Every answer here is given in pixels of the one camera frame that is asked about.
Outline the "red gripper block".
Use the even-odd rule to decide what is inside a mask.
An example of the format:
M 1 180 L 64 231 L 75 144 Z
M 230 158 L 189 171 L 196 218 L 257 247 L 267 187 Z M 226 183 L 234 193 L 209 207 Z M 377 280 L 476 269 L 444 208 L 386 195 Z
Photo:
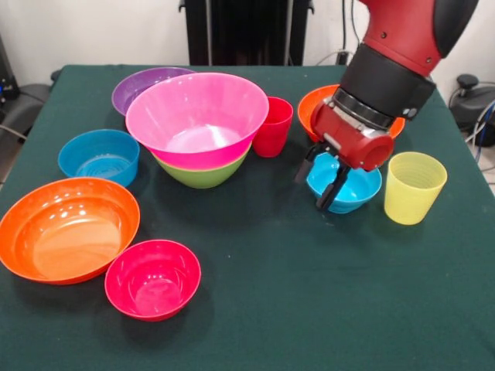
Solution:
M 382 129 L 372 128 L 367 122 L 346 112 L 331 97 L 318 103 L 311 114 L 311 128 L 318 139 L 339 157 L 336 178 L 316 200 L 320 210 L 328 210 L 347 181 L 350 168 L 373 170 L 389 159 L 394 140 Z M 300 184 L 312 170 L 317 155 L 325 151 L 323 143 L 315 143 L 304 157 L 294 181 Z

